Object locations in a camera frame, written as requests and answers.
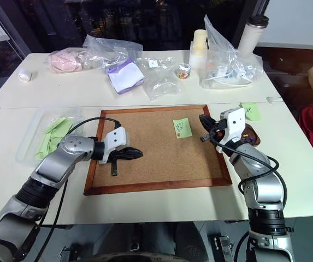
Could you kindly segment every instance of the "small jar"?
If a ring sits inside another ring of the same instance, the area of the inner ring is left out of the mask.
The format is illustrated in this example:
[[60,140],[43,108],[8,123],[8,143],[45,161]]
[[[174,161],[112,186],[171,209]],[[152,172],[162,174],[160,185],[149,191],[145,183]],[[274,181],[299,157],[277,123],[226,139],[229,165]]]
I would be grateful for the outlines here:
[[187,79],[190,76],[191,67],[189,64],[178,65],[178,77],[180,79]]

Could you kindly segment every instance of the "floor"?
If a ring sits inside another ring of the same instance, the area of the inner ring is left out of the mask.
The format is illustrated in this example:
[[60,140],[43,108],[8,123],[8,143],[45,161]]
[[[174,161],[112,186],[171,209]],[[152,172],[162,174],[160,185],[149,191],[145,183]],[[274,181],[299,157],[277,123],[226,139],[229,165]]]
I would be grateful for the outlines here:
[[[158,227],[156,234],[154,231],[147,239],[151,251],[174,254],[174,243],[170,240],[169,234],[164,230],[164,227],[160,225],[161,223],[149,224],[152,224],[153,227]],[[230,241],[234,243],[233,251],[235,251],[237,242],[248,229],[247,221],[237,223],[226,223],[224,221],[199,221],[195,222],[195,225],[202,236],[209,256],[209,261],[211,262],[215,261],[209,244],[209,239],[212,236],[218,234],[228,235]],[[296,261],[313,261],[313,217],[286,219],[286,225],[288,227],[294,227],[295,230],[292,234],[292,245]],[[95,224],[74,225],[66,229],[56,229],[40,261],[60,262],[61,258],[59,257],[59,254],[63,247],[69,248],[71,246],[79,246],[79,254],[82,258],[96,254],[110,228],[111,224]],[[24,262],[34,261],[48,232],[49,228],[41,229],[34,246]],[[238,261],[245,261],[245,246],[246,242],[243,243],[243,247],[240,250]]]

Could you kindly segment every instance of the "white table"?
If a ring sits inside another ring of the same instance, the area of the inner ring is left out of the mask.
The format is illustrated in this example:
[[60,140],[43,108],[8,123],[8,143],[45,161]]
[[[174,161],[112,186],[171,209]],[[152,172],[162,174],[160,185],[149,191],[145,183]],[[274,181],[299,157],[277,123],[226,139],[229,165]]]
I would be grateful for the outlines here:
[[[167,52],[154,52],[154,56],[169,55]],[[20,65],[32,64],[40,68],[41,61],[45,55],[32,54]],[[87,80],[80,79],[81,73],[88,76]],[[155,106],[147,100],[143,90],[136,90],[131,94],[123,94],[113,100],[111,87],[101,84],[104,92],[96,91],[96,85],[103,82],[104,76],[99,72],[81,72],[67,75],[51,75],[45,69],[38,72],[34,82],[22,84],[16,80],[13,74],[0,90],[0,209],[12,194],[15,194],[25,180],[29,177],[33,168],[19,164],[15,160],[15,154],[21,142],[27,126],[36,107],[42,105],[42,98],[49,92],[50,81],[56,79],[65,82],[66,87],[53,87],[53,93],[59,95],[60,90],[68,90],[61,97],[49,97],[53,104],[72,104],[77,96],[76,104],[82,106],[82,116],[89,118],[99,116],[101,110],[119,108],[131,108],[122,106],[133,103],[137,107]],[[69,84],[69,78],[77,82],[90,83],[80,86]],[[47,86],[41,87],[38,82]],[[198,96],[203,92],[198,84],[189,81],[186,84],[187,93],[178,96],[165,96],[157,104],[175,105],[182,104],[181,101],[192,101],[193,104],[209,104],[209,110],[213,118],[218,118],[222,111],[238,106],[240,101],[249,101],[250,97],[243,91],[227,91],[206,93],[216,99],[212,103],[208,97]],[[288,199],[284,210],[286,217],[313,216],[313,149],[308,143],[303,132],[292,117],[284,102],[265,102],[265,96],[276,96],[274,86],[263,78],[262,86],[253,94],[258,103],[262,120],[248,123],[254,127],[261,138],[258,149],[280,162],[280,174],[283,176],[287,188]],[[244,96],[240,99],[238,92]],[[97,122],[85,124],[84,135],[95,135]],[[203,187],[188,189],[156,190],[148,192],[134,192],[121,194],[108,194],[96,196],[84,196],[83,188],[86,181],[89,162],[79,163],[71,175],[68,183],[67,194],[62,206],[59,224],[85,224],[85,223],[123,223],[123,222],[156,222],[156,221],[200,221],[216,219],[247,219],[247,208],[243,196],[237,189],[239,178],[234,169],[228,164],[225,157],[233,185],[225,187]],[[45,223],[51,224],[54,220],[58,207],[60,192],[51,202]]]

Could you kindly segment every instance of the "transparent plastic tray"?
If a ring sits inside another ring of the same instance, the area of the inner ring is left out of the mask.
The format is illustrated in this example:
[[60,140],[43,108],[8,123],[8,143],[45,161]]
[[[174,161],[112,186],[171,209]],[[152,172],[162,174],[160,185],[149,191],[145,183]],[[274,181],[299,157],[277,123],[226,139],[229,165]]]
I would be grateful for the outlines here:
[[[73,126],[83,120],[81,108],[78,106],[44,106],[34,114],[29,127],[19,145],[16,160],[23,164],[38,165],[41,160],[36,159],[36,152],[44,139],[44,131],[58,118],[67,117],[73,121]],[[73,131],[73,134],[82,134],[82,126]]]

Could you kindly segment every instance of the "white tumbler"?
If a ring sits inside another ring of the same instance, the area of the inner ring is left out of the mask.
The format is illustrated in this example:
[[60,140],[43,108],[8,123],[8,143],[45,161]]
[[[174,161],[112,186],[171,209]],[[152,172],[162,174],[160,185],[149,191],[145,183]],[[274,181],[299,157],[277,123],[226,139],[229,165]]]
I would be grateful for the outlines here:
[[240,57],[245,58],[252,55],[261,35],[268,26],[268,20],[264,15],[250,16],[238,47]]

